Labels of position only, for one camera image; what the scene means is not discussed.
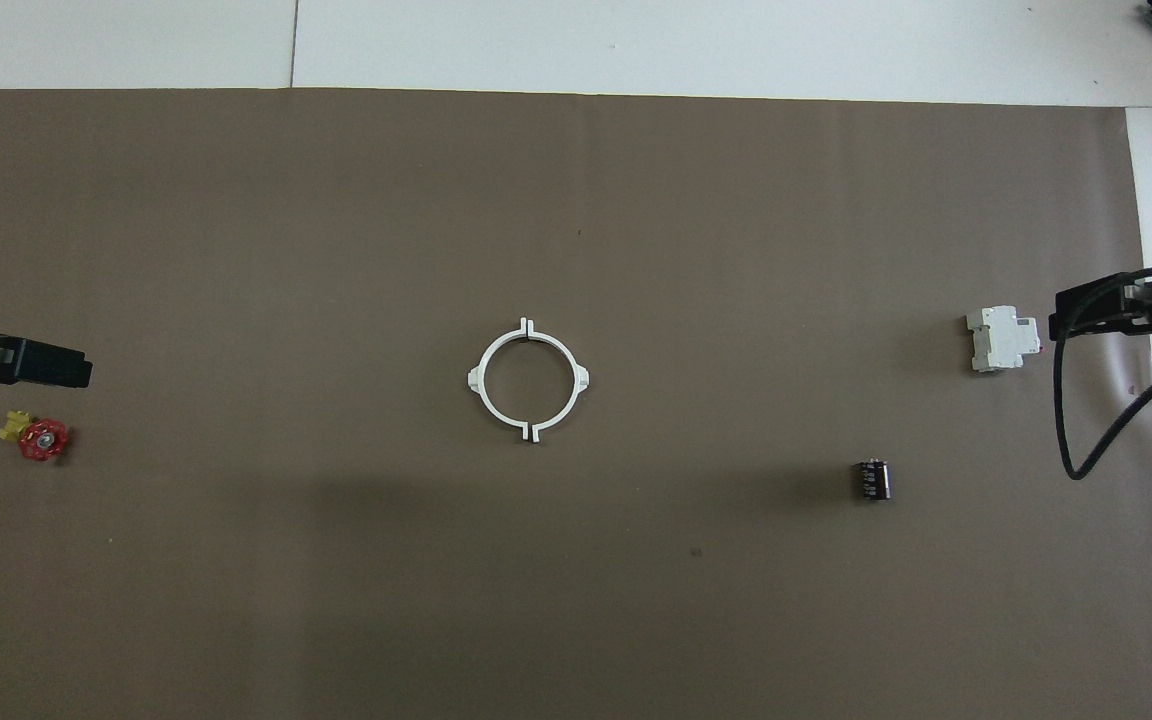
white pipe clamp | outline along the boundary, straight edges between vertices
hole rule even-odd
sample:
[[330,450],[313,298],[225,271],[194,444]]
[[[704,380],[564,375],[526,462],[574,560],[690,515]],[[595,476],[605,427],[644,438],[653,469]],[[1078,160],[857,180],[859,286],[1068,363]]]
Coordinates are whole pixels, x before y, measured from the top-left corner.
[[[486,386],[486,377],[488,377],[488,363],[492,361],[492,356],[495,355],[497,350],[500,350],[506,343],[520,340],[533,340],[538,342],[544,342],[545,344],[553,346],[559,353],[563,354],[567,358],[567,363],[573,366],[573,393],[571,396],[567,399],[567,406],[563,406],[562,410],[558,411],[553,418],[545,420],[544,423],[526,423],[526,420],[515,420],[509,418],[508,415],[501,414],[492,406],[492,397],[488,397],[488,386]],[[567,346],[562,342],[558,342],[558,338],[550,336],[550,334],[536,332],[535,324],[526,318],[520,318],[518,328],[516,331],[503,333],[502,336],[495,338],[495,341],[486,348],[483,353],[483,359],[479,359],[479,364],[475,369],[470,370],[470,389],[479,393],[479,397],[483,397],[483,404],[488,408],[488,411],[497,416],[498,420],[503,424],[511,425],[515,429],[522,429],[522,439],[530,439],[531,442],[540,442],[540,430],[552,429],[561,419],[566,418],[567,414],[570,414],[573,407],[576,406],[576,396],[585,388],[589,387],[589,370],[581,367],[576,364],[576,357],[573,356],[571,350],[567,350]]]

valve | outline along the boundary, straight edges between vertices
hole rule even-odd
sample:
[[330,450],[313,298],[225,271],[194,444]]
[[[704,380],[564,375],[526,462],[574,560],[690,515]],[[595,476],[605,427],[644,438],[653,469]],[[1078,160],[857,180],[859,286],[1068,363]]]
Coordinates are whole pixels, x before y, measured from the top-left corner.
[[69,429],[61,420],[38,419],[21,410],[12,410],[0,430],[0,438],[17,444],[20,455],[45,462],[60,455],[69,445]]

red valve handle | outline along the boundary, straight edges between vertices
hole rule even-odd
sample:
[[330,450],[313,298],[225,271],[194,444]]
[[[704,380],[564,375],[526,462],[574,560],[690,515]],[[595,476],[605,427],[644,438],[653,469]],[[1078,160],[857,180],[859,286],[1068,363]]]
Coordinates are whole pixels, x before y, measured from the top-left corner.
[[28,429],[24,429],[23,433],[20,433],[20,455],[44,462],[52,456],[60,455],[60,452],[68,444],[69,430],[65,429],[65,424],[61,420],[44,418],[36,420]]

brown paper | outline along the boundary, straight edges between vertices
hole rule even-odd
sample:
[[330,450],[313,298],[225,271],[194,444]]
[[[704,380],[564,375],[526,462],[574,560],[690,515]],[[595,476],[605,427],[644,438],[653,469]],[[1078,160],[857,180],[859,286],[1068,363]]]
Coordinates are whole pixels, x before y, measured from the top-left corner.
[[1139,265],[1121,109],[0,91],[0,717],[1152,717],[1152,410],[963,319]]

black capacitor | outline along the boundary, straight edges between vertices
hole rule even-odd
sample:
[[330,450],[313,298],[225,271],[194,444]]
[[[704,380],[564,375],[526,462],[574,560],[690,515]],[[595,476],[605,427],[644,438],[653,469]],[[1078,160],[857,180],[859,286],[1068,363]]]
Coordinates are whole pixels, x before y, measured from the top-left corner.
[[879,502],[892,499],[892,478],[887,471],[887,462],[870,457],[856,462],[856,468],[861,470],[861,495],[865,500]]

